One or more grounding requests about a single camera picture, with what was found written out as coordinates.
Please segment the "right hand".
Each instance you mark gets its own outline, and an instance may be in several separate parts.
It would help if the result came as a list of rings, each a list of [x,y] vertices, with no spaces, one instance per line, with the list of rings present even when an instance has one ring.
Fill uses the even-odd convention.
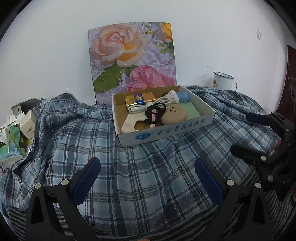
[[[279,140],[273,147],[273,150],[270,152],[270,155],[273,154],[275,151],[277,151],[278,149],[280,149],[282,145],[282,140]]]

